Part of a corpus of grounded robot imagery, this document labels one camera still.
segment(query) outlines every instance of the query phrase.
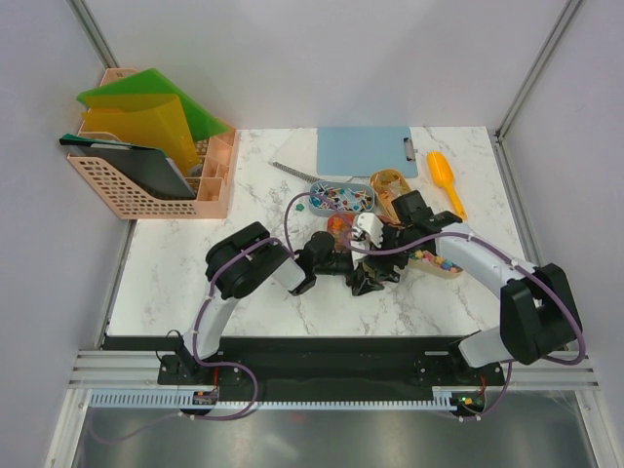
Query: orange scoop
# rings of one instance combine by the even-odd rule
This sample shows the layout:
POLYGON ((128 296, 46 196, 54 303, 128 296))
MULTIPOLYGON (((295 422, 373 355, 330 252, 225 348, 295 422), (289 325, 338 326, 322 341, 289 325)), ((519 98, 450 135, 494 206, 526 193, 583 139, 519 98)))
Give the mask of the orange scoop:
POLYGON ((446 190, 450 202, 455 209, 455 214, 464 220, 467 219, 468 215, 464 211, 464 207, 461 204, 461 200, 459 200, 457 192, 455 192, 455 187, 453 186, 455 177, 452 174, 449 161, 447 161, 445 155, 440 151, 431 151, 427 155, 427 164, 429 165, 429 171, 431 171, 431 178, 433 178, 434 183, 446 190))

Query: white wall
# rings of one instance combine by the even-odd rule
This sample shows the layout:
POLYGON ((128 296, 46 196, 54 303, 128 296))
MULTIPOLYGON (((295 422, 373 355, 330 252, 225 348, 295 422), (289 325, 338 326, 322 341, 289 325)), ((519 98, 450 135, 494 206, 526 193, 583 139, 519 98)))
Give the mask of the white wall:
POLYGON ((0 2, 0 465, 41 466, 125 223, 65 161, 98 57, 67 4, 0 2))
POLYGON ((566 271, 624 440, 624 3, 585 2, 507 147, 546 258, 566 271))
POLYGON ((497 126, 565 0, 87 0, 239 128, 497 126))

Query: metal floor panel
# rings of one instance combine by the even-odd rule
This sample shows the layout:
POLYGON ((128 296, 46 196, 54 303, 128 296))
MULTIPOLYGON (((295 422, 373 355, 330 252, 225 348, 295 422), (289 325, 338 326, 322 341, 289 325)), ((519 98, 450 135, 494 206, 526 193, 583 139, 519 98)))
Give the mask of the metal floor panel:
MULTIPOLYGON (((90 411, 96 431, 114 438, 171 410, 90 411)), ((257 411, 232 422, 174 418, 114 447, 83 434, 81 454, 77 468, 597 466, 574 394, 561 392, 507 394, 481 422, 406 410, 257 411)))

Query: plastic box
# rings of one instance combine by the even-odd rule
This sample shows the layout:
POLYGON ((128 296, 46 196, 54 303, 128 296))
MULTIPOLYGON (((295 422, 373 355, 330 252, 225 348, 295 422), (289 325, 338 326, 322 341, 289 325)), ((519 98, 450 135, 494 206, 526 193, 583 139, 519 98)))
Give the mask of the plastic box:
MULTIPOLYGON (((369 203, 369 206, 366 209, 364 209, 363 211, 354 211, 354 210, 344 209, 342 211, 344 211, 346 213, 367 213, 367 212, 371 212, 372 211, 372 207, 374 206, 374 190, 369 185, 365 185, 363 183, 330 182, 328 180, 319 180, 319 181, 314 182, 312 184, 312 186, 310 187, 310 191, 311 192, 316 192, 321 187, 337 188, 337 189, 342 188, 342 189, 347 190, 347 191, 352 190, 353 192, 362 192, 362 191, 366 192, 366 195, 371 197, 371 202, 369 203)), ((329 216, 331 216, 331 215, 333 215, 335 213, 335 211, 332 210, 331 208, 325 209, 325 208, 315 207, 312 204, 312 197, 309 198, 308 203, 310 205, 310 212, 312 212, 312 214, 314 214, 316 216, 329 217, 329 216)))
MULTIPOLYGON (((100 86, 137 73, 131 68, 109 68, 100 86)), ((79 136, 116 139, 112 134, 81 132, 79 136)), ((196 141, 204 166, 199 177, 186 180, 197 190, 195 200, 159 200, 95 157, 67 155, 69 163, 92 186, 108 207, 122 219, 225 218, 231 205, 232 185, 238 157, 238 132, 231 129, 209 140, 196 141)))

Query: white marble table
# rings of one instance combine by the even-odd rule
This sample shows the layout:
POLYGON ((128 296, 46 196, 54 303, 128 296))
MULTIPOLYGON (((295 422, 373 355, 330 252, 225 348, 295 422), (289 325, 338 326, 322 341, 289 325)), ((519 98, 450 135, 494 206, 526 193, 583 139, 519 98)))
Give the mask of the white marble table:
MULTIPOLYGON (((204 258, 211 245, 259 220, 284 239, 283 214, 309 184, 268 164, 293 130, 243 131, 226 220, 142 220, 137 223, 107 333, 161 335, 191 325, 205 290, 204 258)), ((518 233, 483 127, 414 128, 419 176, 409 180, 434 212, 451 210, 431 181, 426 154, 442 151, 475 232, 510 254, 522 255, 518 233)), ((295 248, 325 229, 309 210, 291 213, 295 248)), ((408 268, 382 292, 352 297, 344 280, 319 277, 314 289, 292 297, 267 281, 241 301, 225 329, 230 335, 466 334, 498 323, 497 299, 466 273, 445 280, 408 268)))

